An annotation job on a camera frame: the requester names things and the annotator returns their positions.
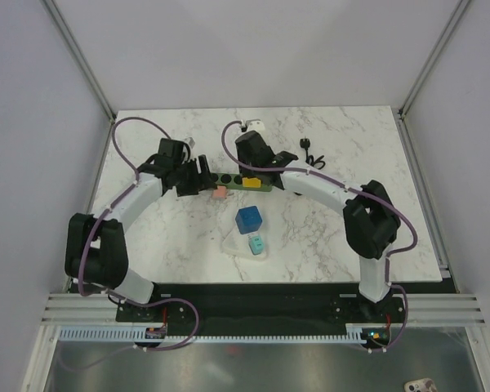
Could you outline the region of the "teal plug adapter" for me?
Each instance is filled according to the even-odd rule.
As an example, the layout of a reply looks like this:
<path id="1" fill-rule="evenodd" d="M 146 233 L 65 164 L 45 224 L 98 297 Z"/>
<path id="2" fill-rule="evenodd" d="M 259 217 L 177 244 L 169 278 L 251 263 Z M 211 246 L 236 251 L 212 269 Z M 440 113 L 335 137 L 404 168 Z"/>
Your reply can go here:
<path id="1" fill-rule="evenodd" d="M 258 233 L 248 234 L 247 240 L 252 255 L 258 256 L 265 250 L 265 244 Z"/>

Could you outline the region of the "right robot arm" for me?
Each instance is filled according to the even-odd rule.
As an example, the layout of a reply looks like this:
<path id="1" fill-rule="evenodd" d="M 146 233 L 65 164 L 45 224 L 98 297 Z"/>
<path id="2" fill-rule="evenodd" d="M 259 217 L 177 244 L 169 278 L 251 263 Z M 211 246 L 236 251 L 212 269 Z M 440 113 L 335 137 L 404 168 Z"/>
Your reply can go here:
<path id="1" fill-rule="evenodd" d="M 295 154 L 275 154 L 257 131 L 243 133 L 235 147 L 245 177 L 255 176 L 275 188 L 306 196 L 343 217 L 346 241 L 359 256 L 359 315 L 370 322 L 383 316 L 390 291 L 384 256 L 401 225 L 398 215 L 390 210 L 385 187 L 372 180 L 359 190 L 348 190 Z"/>

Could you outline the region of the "yellow cube socket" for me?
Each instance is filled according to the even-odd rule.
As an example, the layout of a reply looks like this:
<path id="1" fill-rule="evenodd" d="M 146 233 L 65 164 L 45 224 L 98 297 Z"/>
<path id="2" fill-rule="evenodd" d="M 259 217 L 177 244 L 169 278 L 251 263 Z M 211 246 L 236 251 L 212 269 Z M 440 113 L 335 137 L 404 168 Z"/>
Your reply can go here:
<path id="1" fill-rule="evenodd" d="M 242 185 L 247 189 L 260 189 L 262 181 L 257 177 L 244 177 L 242 178 Z"/>

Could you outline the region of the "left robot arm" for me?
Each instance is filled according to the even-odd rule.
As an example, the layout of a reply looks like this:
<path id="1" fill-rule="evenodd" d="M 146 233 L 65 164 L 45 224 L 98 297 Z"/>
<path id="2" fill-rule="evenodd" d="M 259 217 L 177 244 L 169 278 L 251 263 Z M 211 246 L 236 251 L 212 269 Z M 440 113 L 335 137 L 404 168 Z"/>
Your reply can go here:
<path id="1" fill-rule="evenodd" d="M 145 321 L 163 311 L 162 300 L 153 295 L 154 283 L 129 265 L 125 234 L 139 216 L 174 189 L 179 197 L 214 190 L 216 183 L 207 157 L 191 156 L 187 142 L 162 138 L 158 151 L 140 166 L 131 165 L 134 179 L 96 214 L 76 213 L 69 220 L 65 273 L 77 281 L 78 292 L 90 296 L 90 285 L 135 303 Z"/>

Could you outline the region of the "white triangular power strip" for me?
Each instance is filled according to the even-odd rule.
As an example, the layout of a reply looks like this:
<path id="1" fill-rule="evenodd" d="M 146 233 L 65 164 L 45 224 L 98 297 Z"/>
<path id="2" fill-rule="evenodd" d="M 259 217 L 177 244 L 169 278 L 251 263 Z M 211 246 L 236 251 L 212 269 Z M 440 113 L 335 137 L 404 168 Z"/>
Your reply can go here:
<path id="1" fill-rule="evenodd" d="M 236 256 L 252 261 L 264 261 L 268 257 L 267 246 L 265 250 L 258 256 L 252 255 L 248 246 L 247 234 L 240 234 L 237 227 L 234 227 L 230 233 L 224 238 L 221 244 L 221 250 L 231 256 Z"/>

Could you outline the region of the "green power strip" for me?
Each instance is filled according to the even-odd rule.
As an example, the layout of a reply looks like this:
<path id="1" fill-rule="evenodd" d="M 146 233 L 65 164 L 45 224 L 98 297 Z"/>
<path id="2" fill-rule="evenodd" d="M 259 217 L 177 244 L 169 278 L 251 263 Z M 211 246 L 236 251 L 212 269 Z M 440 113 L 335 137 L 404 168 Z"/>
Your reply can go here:
<path id="1" fill-rule="evenodd" d="M 224 172 L 213 172 L 212 178 L 216 182 L 216 185 L 223 185 L 227 189 L 240 190 L 240 191 L 250 191 L 250 192 L 270 192 L 273 189 L 272 185 L 267 185 L 262 181 L 262 186 L 260 189 L 247 189 L 242 185 L 243 176 L 240 173 L 224 173 Z"/>

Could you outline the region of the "blue cube socket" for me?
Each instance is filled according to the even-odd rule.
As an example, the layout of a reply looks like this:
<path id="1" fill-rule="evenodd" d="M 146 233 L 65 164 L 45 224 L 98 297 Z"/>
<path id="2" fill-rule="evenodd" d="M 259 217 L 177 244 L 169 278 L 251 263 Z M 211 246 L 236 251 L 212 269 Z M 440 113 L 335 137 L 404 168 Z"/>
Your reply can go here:
<path id="1" fill-rule="evenodd" d="M 262 226 L 263 220 L 257 206 L 238 209 L 235 222 L 240 234 L 256 232 Z"/>

